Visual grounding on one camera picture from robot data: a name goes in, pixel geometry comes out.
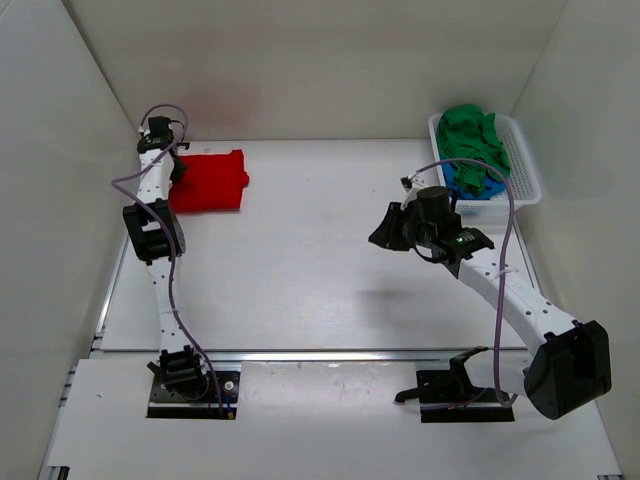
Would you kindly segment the red t shirt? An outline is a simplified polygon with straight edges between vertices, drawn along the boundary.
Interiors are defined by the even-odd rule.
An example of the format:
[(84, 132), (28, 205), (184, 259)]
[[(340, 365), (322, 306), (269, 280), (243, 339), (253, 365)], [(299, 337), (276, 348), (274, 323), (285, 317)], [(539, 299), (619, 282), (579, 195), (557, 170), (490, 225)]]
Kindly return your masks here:
[(250, 182), (244, 160), (244, 152), (239, 149), (185, 156), (186, 173), (169, 191), (173, 210), (178, 214), (239, 210)]

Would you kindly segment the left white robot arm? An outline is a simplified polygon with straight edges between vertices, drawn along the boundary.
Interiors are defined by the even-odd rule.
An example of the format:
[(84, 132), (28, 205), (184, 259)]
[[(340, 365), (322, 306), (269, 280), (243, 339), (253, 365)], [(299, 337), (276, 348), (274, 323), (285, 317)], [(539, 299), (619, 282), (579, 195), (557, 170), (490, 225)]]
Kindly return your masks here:
[(174, 132), (177, 123), (157, 115), (140, 128), (141, 175), (133, 203), (123, 208), (123, 219), (136, 257), (146, 267), (158, 310), (159, 359), (149, 369), (172, 396), (193, 402), (210, 386), (201, 355), (176, 319), (179, 309), (171, 282), (186, 252), (183, 230), (169, 202), (171, 187), (186, 173), (178, 154), (181, 141)]

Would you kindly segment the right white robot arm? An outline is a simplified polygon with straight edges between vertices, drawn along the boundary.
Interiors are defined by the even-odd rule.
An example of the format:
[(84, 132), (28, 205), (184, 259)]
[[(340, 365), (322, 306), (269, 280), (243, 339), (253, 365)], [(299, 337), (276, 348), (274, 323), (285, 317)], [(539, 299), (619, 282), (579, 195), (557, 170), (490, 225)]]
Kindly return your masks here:
[(597, 321), (583, 323), (554, 306), (506, 264), (479, 229), (465, 227), (444, 187), (411, 189), (405, 202), (389, 204), (368, 238), (390, 251), (421, 252), (479, 294), (524, 343), (530, 358), (503, 368), (497, 347), (477, 347), (452, 357), (447, 371), (399, 392), (403, 404), (419, 399), (435, 407), (460, 408), (493, 390), (496, 399), (528, 399), (556, 420), (611, 390), (609, 336)]

